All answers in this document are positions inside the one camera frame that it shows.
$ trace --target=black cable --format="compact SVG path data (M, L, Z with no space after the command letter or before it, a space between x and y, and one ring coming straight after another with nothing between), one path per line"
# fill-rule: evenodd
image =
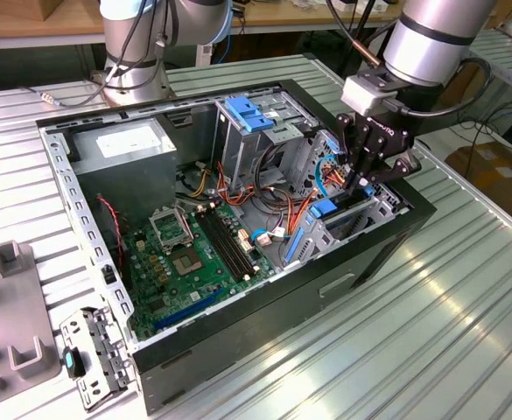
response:
M454 105L453 107L441 109L439 111L429 111L429 112L422 112L422 111L416 111L413 109L408 109L405 106L401 106L401 102L395 103L391 100L385 100L383 103L387 106L387 108L391 111L399 112L403 116L414 116L416 118L435 118L439 116L448 116L450 114L453 114L454 112L459 112L462 109L467 108L472 103L477 101L481 98L481 96L485 93L489 85L491 84L491 81L493 81L493 72L491 70L491 65L487 63L485 60L480 59L479 57L468 57L466 59L463 59L460 63L460 66L463 68L463 66L467 63L474 63L477 64L481 70L483 70L483 73L485 73L485 82L483 83L483 86L481 86L478 91L475 93L474 96L472 96L470 99L468 99L465 102L459 103L458 105ZM459 74L459 71L456 72L456 74L452 77L454 79Z
M478 139L478 137L479 137L479 135L481 133L482 127L486 123L488 123L491 120L491 117L494 116L499 110L504 109L504 108L506 108L506 107L508 107L510 105L512 105L512 101L505 102L501 106L497 107L491 114L489 114L489 116L483 121L483 124L481 124L480 127L477 129L477 133L475 134L475 137L473 138L472 146L470 147L469 156L467 158L466 171L464 172L464 178L465 179L467 179L467 177L469 175L469 171L470 171L471 166L472 166L473 151L475 149L475 145L477 144L477 139Z
M151 25L149 26L149 36L147 37L147 45L146 45L146 48L144 50L144 54L143 54L143 57L141 57L138 61L136 61L135 63L133 63L131 66L128 66L125 70L122 70L118 75L117 77L121 77L123 76L124 74L126 74L127 72L133 70L134 68L136 68L137 66L140 66L144 63L144 61L146 60L147 56L149 55L149 50L151 49L151 35L152 35L152 28L154 26L154 18L157 14L157 4L158 4L158 0L153 0L152 2L152 17L151 17Z
M142 83L139 83L138 85L129 86L129 87L106 85L104 88L106 88L106 89L114 89L114 90L122 90L122 91L136 90L136 89L144 88L145 86L150 85L152 83L152 81L155 80L155 78L157 77L157 74L158 74L158 68L161 65L162 65L162 60L161 59L157 59L157 64L155 64L154 71L152 72L152 74L149 77L149 79L147 79L146 81L144 81Z
M452 127L448 127L450 129L450 131L452 133L454 133L456 136L458 136L459 138L461 138L462 140L470 143L470 144L473 144L473 140L470 140L469 138L467 137L464 137L462 136L458 131L456 131L455 129L453 129ZM507 149L511 149L512 150L512 147L511 146L508 146L506 145L505 143L503 142L499 142L497 139L495 139L495 141L497 141L498 143L502 144L504 147L506 147Z
M135 17L135 19L133 20L133 25L131 26L130 31L127 34L127 37L123 41L122 54L120 55L116 64L114 65L114 67L112 67L112 70L110 71L109 75L106 77L104 82L87 99L85 99L84 101L81 101L79 103L65 104L65 103L61 102L60 100L55 99L50 94L47 94L46 92L39 92L38 90L32 89L31 87L22 87L22 88L39 95L39 97L42 99L42 101L51 103L52 105L56 105L56 106L62 107L62 108L78 108L78 107L87 105L88 103L93 101L102 92L102 90L104 90L104 88L108 85L108 83L111 80L111 77L114 76L117 69L122 64L123 57L125 56L125 53L127 52L127 48L131 42L131 39L133 38L133 34L135 33L135 30L137 29L137 27L139 25L139 21L141 20L141 17L143 16L144 6L146 5L146 3L147 3L147 0L141 0L141 4L139 5L139 12L137 13L137 16ZM158 73L158 66L156 67L155 75L152 77L153 80L154 80L154 77L156 77L157 73Z
M392 22L390 22L389 24L386 24L386 25L378 28L376 31L374 31L374 33L372 35L370 35L368 38L366 38L364 41L362 41L362 43L365 46L370 46L370 44L372 44L372 41L374 41L380 35L382 35L383 33L389 31L391 28L396 26L396 23L397 23L397 19L392 21Z
M361 19L359 20L359 24L357 25L357 32L354 35L355 38L361 39L362 32L364 31L364 25L367 24L368 18L370 18L370 13L372 12L372 8L375 6L375 0L368 0L367 5L364 7L364 11L362 12Z
M376 57L373 53L371 53L366 46L364 46L360 41L353 38L343 22L341 21L340 15L337 13L337 10L335 7L333 7L332 0L326 0L327 8L332 13L333 20L335 20L335 23L341 28L343 31L343 34L351 41L351 46L355 47L359 53L361 53L362 57L368 61L370 64L372 64L374 67L378 67L380 65L380 60L378 57Z
M421 140L420 138L416 138L415 141L417 142L420 142L426 149L428 149L429 151L432 151L431 149L431 146L428 145L427 143L425 143L423 140Z

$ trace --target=blue tab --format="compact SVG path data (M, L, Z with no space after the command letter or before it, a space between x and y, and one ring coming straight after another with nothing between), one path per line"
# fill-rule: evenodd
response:
M270 129L275 125L273 121L263 116L257 105L244 96L228 98L224 103L248 133Z
M334 205L334 203L330 199L323 199L321 201L318 201L316 204L314 204L312 206L312 208L315 208L316 211L318 211L320 213L320 216L325 216L326 214L330 214L330 213L334 212L335 210L337 210L337 206Z
M367 185L364 187L364 192L369 197L372 197L375 194L375 189L372 187L372 185Z
M310 207L310 213L312 213L316 219L322 217L322 213L318 208L316 208L316 206Z
M73 355L70 353L67 353L65 355L65 366L67 366L67 369L70 369L73 367Z

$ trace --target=aluminum table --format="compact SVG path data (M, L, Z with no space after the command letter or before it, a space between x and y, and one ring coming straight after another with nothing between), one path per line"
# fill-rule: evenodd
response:
M496 29L482 31L470 47L471 53L491 65L493 74L512 87L512 38Z
M179 95L292 78L331 112L342 80L303 56L170 72ZM86 83L47 90L78 101ZM101 99L85 109L99 109ZM98 300L34 121L67 112L0 92L0 242L32 245L52 328ZM410 177L438 211L375 278L153 418L512 419L512 220L428 151ZM86 415L61 374L0 418L143 418L128 391Z

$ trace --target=metal bracket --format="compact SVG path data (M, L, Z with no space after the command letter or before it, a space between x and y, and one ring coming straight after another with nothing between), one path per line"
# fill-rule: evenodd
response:
M84 376L76 379L86 412L127 389L134 377L123 336L108 307L84 308L61 323L65 345L82 355Z

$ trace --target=red wire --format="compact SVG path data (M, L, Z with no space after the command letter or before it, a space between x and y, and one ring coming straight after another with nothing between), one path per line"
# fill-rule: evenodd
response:
M101 203L104 204L112 214L112 219L114 219L114 223L116 224L116 232L117 232L117 247L119 249L119 267L123 266L123 247L122 247L122 233L119 230L119 221L117 221L116 211L114 208L102 197L96 197Z

